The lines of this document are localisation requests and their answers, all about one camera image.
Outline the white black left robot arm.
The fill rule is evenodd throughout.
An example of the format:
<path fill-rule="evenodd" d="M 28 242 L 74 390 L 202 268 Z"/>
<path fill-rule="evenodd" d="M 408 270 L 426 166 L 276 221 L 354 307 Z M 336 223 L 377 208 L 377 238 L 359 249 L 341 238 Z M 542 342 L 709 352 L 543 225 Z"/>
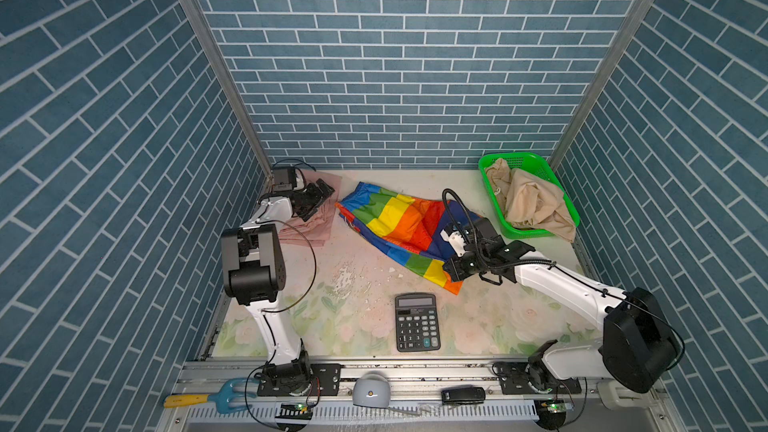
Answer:
<path fill-rule="evenodd" d="M 257 371 L 265 393 L 290 395 L 301 386 L 320 387 L 289 308 L 280 302 L 287 268 L 279 232 L 294 229 L 288 223 L 293 218 L 309 221 L 334 192 L 321 178 L 309 180 L 295 166 L 281 167 L 251 218 L 221 235 L 224 291 L 255 319 L 268 347 L 267 362 Z"/>

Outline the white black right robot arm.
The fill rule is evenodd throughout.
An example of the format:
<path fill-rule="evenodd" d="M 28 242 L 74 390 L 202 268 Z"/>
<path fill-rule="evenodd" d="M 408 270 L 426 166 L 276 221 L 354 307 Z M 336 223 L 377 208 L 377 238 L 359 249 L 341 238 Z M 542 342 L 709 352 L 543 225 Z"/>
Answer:
<path fill-rule="evenodd" d="M 450 222 L 438 242 L 453 250 L 444 265 L 452 280 L 479 276 L 492 285 L 516 283 L 549 296 L 597 328 L 595 340 L 549 340 L 529 356 L 526 374 L 540 393 L 571 378 L 613 379 L 632 392 L 646 393 L 684 355 L 683 339 L 655 296 L 643 288 L 625 291 L 577 274 L 525 242 L 505 242 L 485 218 L 466 225 Z"/>

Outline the pink shorts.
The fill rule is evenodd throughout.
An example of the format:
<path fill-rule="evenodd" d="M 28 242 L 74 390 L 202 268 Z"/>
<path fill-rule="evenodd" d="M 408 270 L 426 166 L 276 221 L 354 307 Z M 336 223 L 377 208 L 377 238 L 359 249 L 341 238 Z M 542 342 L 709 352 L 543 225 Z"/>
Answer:
<path fill-rule="evenodd" d="M 304 177 L 309 182 L 316 182 L 322 179 L 326 184 L 334 189 L 331 196 L 323 202 L 317 212 L 307 221 L 301 218 L 291 218 L 289 225 L 294 226 L 297 231 L 290 227 L 283 227 L 278 236 L 282 245 L 293 244 L 307 246 L 307 242 L 301 237 L 302 233 L 313 247 L 322 247 L 331 236 L 331 229 L 337 209 L 335 207 L 341 190 L 342 177 L 326 171 L 302 170 Z"/>

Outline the rainbow striped shorts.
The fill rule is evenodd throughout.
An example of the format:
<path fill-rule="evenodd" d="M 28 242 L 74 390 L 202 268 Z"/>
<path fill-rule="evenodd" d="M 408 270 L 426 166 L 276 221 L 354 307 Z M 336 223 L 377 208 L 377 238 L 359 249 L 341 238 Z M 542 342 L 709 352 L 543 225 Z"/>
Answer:
<path fill-rule="evenodd" d="M 443 269 L 455 255 L 441 237 L 451 217 L 466 225 L 478 219 L 465 214 L 452 200 L 426 200 L 360 182 L 353 192 L 336 203 L 340 216 L 366 241 L 411 272 L 457 295 L 462 282 Z"/>

